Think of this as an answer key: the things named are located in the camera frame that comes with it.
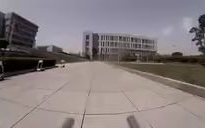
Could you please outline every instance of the concrete pavement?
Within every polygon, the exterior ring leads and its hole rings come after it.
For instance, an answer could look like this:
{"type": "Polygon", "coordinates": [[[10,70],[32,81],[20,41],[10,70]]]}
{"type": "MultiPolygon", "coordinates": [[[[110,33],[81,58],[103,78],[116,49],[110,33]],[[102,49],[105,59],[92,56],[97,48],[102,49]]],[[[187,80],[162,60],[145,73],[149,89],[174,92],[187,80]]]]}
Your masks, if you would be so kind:
{"type": "Polygon", "coordinates": [[[0,128],[205,128],[205,99],[101,62],[0,82],[0,128]]]}

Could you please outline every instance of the grass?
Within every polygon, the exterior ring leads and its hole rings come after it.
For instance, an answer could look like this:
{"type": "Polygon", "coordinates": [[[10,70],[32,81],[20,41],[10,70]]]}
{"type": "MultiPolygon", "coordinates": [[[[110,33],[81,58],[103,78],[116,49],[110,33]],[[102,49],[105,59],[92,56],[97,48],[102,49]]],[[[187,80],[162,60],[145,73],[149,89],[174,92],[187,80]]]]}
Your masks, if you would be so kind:
{"type": "Polygon", "coordinates": [[[120,66],[149,72],[160,76],[169,77],[172,79],[184,81],[205,87],[205,67],[200,65],[185,65],[185,64],[129,64],[120,63],[120,66]]]}

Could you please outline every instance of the road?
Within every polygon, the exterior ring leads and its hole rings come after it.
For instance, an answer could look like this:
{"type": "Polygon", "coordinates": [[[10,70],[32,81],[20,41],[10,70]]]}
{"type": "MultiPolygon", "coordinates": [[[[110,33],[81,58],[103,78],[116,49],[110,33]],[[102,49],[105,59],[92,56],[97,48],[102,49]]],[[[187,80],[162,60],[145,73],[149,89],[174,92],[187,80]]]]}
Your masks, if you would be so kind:
{"type": "Polygon", "coordinates": [[[0,82],[0,128],[205,128],[205,99],[101,62],[0,82]]]}

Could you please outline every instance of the sky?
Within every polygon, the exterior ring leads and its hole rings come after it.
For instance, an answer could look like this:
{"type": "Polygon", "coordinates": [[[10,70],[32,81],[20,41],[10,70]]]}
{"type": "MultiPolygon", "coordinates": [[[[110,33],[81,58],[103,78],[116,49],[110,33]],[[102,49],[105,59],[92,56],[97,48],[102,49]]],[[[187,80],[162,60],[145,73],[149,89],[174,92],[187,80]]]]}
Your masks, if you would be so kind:
{"type": "Polygon", "coordinates": [[[0,11],[16,12],[39,26],[37,45],[81,52],[84,31],[158,38],[158,53],[199,54],[193,34],[205,0],[0,0],[0,11]]]}

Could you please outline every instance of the tree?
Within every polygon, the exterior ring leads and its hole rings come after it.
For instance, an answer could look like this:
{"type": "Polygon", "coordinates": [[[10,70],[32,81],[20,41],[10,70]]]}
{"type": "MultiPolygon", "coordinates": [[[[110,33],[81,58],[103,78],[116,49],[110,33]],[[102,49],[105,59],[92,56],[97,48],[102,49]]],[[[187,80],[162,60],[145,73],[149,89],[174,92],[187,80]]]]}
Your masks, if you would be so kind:
{"type": "Polygon", "coordinates": [[[195,37],[192,41],[197,41],[196,45],[199,46],[198,51],[205,55],[205,14],[199,17],[198,23],[199,27],[193,27],[189,32],[195,33],[195,37]]]}

